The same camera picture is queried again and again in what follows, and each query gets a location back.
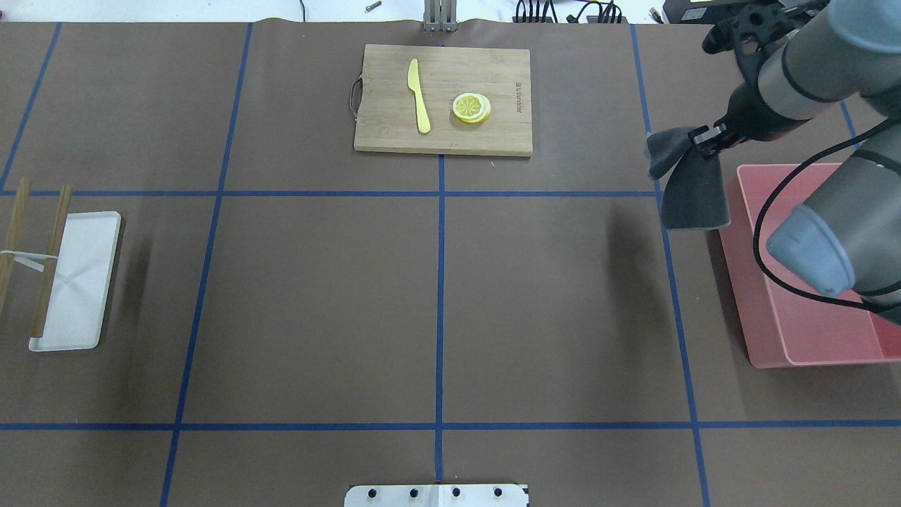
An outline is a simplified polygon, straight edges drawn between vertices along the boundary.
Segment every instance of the white tray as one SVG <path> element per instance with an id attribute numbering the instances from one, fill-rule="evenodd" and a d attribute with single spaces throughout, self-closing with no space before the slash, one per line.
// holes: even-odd
<path id="1" fill-rule="evenodd" d="M 59 248 L 44 336 L 34 352 L 94 348 L 100 341 L 122 216 L 115 211 L 70 213 Z"/>

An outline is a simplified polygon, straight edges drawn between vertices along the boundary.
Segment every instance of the white bracket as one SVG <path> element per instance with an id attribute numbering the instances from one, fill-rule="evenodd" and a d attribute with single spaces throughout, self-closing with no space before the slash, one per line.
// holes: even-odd
<path id="1" fill-rule="evenodd" d="M 56 255 L 45 255 L 44 253 L 31 253 L 31 252 L 17 252 L 15 250 L 0 250 L 0 255 L 3 254 L 12 254 L 13 260 L 19 264 L 28 266 L 35 271 L 44 272 L 44 265 L 41 263 L 36 263 L 33 259 L 37 259 L 38 261 L 46 261 L 47 259 L 59 259 Z"/>
<path id="2" fill-rule="evenodd" d="M 456 32 L 457 0 L 425 0 L 423 25 L 427 32 Z"/>
<path id="3" fill-rule="evenodd" d="M 528 507 L 529 487 L 519 484 L 406 484 L 354 486 L 344 507 Z"/>

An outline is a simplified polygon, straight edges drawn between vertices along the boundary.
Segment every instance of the wooden stick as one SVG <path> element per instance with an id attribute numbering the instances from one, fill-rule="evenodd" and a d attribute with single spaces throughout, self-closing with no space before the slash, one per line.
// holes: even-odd
<path id="1" fill-rule="evenodd" d="M 66 217 L 68 205 L 72 200 L 72 187 L 66 185 L 59 192 L 59 206 L 57 207 L 56 222 L 53 224 L 53 236 L 50 237 L 50 247 L 47 255 L 59 255 L 62 246 L 62 235 L 66 229 Z M 41 280 L 41 294 L 38 296 L 38 308 L 34 310 L 34 323 L 32 324 L 32 337 L 44 336 L 44 324 L 47 323 L 47 310 L 50 308 L 50 293 L 53 291 L 53 278 L 56 276 L 57 259 L 47 259 L 44 263 L 44 276 Z"/>
<path id="2" fill-rule="evenodd" d="M 3 243 L 4 250 L 15 250 L 19 244 L 19 236 L 25 224 L 25 208 L 28 206 L 28 197 L 32 194 L 32 181 L 22 178 L 19 181 L 19 189 L 15 192 L 13 214 L 9 217 L 9 228 L 6 230 L 6 239 Z M 9 289 L 9 277 L 13 274 L 13 255 L 11 253 L 0 254 L 0 311 L 6 302 L 6 291 Z"/>

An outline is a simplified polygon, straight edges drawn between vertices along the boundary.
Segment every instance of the lemon slice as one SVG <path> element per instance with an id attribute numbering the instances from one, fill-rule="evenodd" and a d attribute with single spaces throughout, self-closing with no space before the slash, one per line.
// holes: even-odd
<path id="1" fill-rule="evenodd" d="M 460 94 L 453 100 L 453 114 L 460 121 L 479 124 L 491 115 L 491 102 L 488 101 L 488 97 L 478 93 Z"/>

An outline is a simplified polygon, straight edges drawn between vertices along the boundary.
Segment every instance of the white floor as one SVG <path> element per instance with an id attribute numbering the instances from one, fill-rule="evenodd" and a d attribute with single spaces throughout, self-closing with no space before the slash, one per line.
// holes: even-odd
<path id="1" fill-rule="evenodd" d="M 304 0 L 307 21 L 392 21 L 422 20 L 423 0 L 382 0 L 382 5 L 365 12 L 376 0 Z M 584 5 L 577 0 L 556 0 L 557 15 L 565 23 L 567 14 L 576 14 Z M 649 11 L 662 12 L 663 0 L 621 0 L 618 5 L 630 23 L 654 23 Z M 458 0 L 459 21 L 479 18 L 511 21 L 516 0 Z M 597 9 L 589 7 L 586 14 Z M 0 0 L 3 21 L 66 22 L 250 22 L 269 17 L 301 20 L 299 0 Z"/>

